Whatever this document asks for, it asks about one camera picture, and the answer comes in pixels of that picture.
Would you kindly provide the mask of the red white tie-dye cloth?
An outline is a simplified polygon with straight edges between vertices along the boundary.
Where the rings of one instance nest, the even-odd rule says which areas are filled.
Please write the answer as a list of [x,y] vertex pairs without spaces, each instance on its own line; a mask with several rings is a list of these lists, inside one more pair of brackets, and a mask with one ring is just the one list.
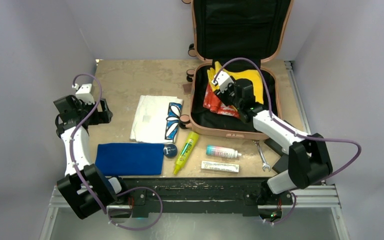
[[214,94],[210,84],[207,85],[205,90],[205,96],[203,100],[203,107],[208,109],[211,113],[215,113],[223,116],[230,116],[239,119],[239,113],[232,107],[226,106],[221,100]]

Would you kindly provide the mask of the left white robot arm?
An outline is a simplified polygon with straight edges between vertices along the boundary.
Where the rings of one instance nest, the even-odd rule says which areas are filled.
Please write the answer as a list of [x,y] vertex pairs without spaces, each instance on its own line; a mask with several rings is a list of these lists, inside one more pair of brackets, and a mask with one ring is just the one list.
[[126,203],[128,189],[117,177],[105,177],[91,163],[88,127],[111,122],[113,113],[106,99],[100,100],[101,111],[74,95],[57,99],[54,105],[59,112],[56,134],[64,143],[67,162],[64,177],[56,186],[68,205],[80,219],[85,219],[114,202]]

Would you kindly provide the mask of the white shirt blue flower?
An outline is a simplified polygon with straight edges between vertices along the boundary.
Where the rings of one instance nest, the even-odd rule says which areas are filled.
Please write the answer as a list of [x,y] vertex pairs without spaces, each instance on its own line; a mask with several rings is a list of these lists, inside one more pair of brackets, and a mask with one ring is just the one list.
[[138,143],[175,143],[183,103],[175,96],[141,95],[129,139]]

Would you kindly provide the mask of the yellow cloth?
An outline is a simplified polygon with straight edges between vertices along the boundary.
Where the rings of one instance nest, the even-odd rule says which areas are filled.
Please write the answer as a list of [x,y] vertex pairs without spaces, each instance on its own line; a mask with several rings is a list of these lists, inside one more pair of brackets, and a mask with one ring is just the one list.
[[[261,78],[261,75],[259,74],[259,72],[255,68],[253,68],[253,69],[246,69],[246,70],[237,71],[237,72],[229,71],[228,67],[233,67],[235,63],[247,64],[246,61],[236,61],[236,62],[230,63],[226,68],[223,69],[223,71],[225,73],[229,74],[230,76],[232,76],[235,80],[238,80],[238,79],[248,79],[248,80],[250,80],[252,82],[252,85],[253,85],[253,93],[254,93],[254,96],[255,96],[255,100],[258,103],[263,104],[264,103],[264,99],[263,99],[263,96],[264,96],[264,84],[263,84],[263,81],[262,81],[262,78]],[[214,63],[214,66],[210,67],[206,71],[207,77],[208,77],[208,84],[211,87],[212,92],[214,92],[215,90],[219,89],[219,87],[215,86],[212,83],[212,81],[213,81],[216,73],[220,70],[221,67],[222,67],[221,63],[219,61],[216,61]]]

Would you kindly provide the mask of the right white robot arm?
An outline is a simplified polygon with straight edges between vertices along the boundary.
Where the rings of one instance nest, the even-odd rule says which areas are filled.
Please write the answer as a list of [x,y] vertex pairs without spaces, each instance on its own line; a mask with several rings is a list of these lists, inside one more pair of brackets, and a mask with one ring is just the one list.
[[253,83],[249,79],[214,79],[215,95],[227,106],[234,107],[240,119],[252,122],[255,130],[266,134],[281,146],[288,156],[288,169],[271,177],[261,189],[260,196],[268,204],[280,198],[281,193],[309,185],[329,176],[332,163],[321,135],[307,136],[273,115],[269,108],[256,101]]

